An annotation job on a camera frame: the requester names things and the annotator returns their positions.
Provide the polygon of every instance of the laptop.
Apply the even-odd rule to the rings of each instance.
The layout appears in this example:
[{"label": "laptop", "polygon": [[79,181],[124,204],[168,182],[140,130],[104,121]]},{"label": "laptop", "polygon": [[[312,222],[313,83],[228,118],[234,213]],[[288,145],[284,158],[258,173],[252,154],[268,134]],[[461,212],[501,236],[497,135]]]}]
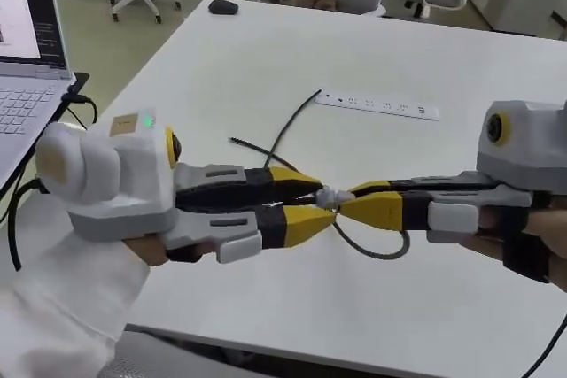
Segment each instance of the laptop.
[{"label": "laptop", "polygon": [[55,0],[0,0],[0,188],[74,83]]}]

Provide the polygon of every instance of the black strap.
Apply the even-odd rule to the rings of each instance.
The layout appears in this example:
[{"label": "black strap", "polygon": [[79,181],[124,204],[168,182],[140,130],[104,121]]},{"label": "black strap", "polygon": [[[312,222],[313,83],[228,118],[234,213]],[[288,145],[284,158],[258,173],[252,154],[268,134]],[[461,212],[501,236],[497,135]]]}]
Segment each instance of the black strap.
[{"label": "black strap", "polygon": [[530,209],[498,207],[500,214],[495,229],[502,238],[502,263],[517,274],[538,282],[549,283],[551,250],[540,238],[523,232]]}]

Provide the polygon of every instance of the human hand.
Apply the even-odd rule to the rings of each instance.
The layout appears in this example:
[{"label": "human hand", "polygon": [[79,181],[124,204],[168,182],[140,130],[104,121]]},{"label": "human hand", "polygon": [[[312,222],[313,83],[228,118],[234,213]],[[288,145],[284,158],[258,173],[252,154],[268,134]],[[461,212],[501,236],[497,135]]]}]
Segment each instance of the human hand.
[{"label": "human hand", "polygon": [[[495,227],[497,216],[490,208],[480,213],[480,226],[484,229]],[[567,197],[553,197],[549,208],[531,212],[528,217],[526,234],[538,236],[552,251],[549,257],[548,279],[567,292]],[[501,243],[474,235],[462,242],[462,246],[502,260]]]},{"label": "human hand", "polygon": [[[167,263],[166,247],[156,235],[141,236],[123,241],[146,265],[161,266]],[[203,256],[214,252],[212,243],[201,243],[195,246],[195,256]]]}]

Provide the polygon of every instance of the computer mouse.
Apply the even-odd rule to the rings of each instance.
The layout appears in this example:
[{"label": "computer mouse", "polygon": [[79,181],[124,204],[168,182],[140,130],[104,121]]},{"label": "computer mouse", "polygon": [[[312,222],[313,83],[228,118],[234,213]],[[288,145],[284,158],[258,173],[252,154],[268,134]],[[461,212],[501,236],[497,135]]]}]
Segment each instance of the computer mouse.
[{"label": "computer mouse", "polygon": [[209,4],[209,11],[214,15],[236,15],[238,5],[228,0],[213,0]]}]

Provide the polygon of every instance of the power strip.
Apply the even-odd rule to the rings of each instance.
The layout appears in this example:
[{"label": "power strip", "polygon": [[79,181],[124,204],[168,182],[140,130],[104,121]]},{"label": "power strip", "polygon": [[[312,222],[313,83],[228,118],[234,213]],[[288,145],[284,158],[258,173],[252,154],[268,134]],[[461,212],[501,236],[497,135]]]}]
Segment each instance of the power strip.
[{"label": "power strip", "polygon": [[315,102],[320,105],[337,106],[339,108],[350,108],[352,110],[380,112],[382,114],[400,115],[414,119],[439,121],[439,110],[433,106],[400,103],[396,101],[385,101],[371,97],[338,96],[322,91]]}]

